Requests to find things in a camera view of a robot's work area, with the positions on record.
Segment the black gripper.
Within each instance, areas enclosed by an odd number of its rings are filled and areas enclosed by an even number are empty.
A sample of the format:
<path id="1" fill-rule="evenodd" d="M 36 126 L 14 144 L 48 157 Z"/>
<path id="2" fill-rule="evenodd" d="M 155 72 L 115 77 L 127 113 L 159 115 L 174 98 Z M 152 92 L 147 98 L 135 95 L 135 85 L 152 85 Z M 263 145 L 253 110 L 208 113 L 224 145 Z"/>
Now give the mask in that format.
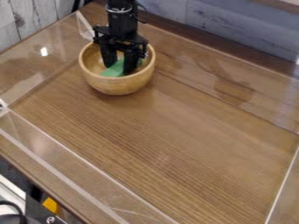
<path id="1" fill-rule="evenodd" d="M 106 67 L 111 67 L 116 63 L 118 50 L 124 51 L 123 72 L 124 74 L 131 74 L 138 68 L 140 54 L 147 54 L 148 40 L 138 33 L 118 37 L 110 33 L 107 26 L 95 25 L 92 30 L 95 32 L 94 43 L 100 45 L 100 53 Z"/>

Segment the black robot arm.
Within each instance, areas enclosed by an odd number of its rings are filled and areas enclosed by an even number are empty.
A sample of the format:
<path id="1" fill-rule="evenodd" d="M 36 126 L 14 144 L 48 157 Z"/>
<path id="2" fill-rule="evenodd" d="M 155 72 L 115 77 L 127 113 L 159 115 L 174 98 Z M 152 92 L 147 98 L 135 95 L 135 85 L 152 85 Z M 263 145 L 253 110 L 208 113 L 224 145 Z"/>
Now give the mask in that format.
<path id="1" fill-rule="evenodd" d="M 138 33 L 136 0 L 107 0 L 107 26 L 95 25 L 94 43 L 99 45 L 102 59 L 107 68 L 118 62 L 118 52 L 124 54 L 123 74 L 128 75 L 138 69 L 140 59 L 147 56 L 148 40 Z"/>

